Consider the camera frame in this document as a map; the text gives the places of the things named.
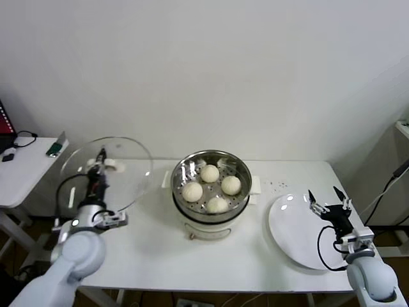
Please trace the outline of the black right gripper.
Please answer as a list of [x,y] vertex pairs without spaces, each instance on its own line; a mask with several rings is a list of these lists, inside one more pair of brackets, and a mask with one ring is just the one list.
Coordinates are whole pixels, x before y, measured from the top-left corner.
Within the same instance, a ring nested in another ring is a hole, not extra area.
[[334,227],[336,235],[349,235],[353,231],[353,226],[349,220],[349,217],[351,216],[352,200],[336,186],[333,186],[333,189],[339,200],[342,202],[342,205],[329,205],[323,207],[317,203],[313,193],[308,190],[309,208],[315,214],[321,214],[322,220],[330,222]]

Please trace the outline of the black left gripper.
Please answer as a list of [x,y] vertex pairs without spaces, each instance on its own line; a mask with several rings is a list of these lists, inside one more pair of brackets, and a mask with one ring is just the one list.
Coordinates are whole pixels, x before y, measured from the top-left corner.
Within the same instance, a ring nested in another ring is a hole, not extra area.
[[86,174],[88,184],[86,188],[85,205],[105,205],[105,192],[109,187],[106,180],[105,160],[107,152],[105,146],[102,146],[96,160],[89,159],[86,163]]

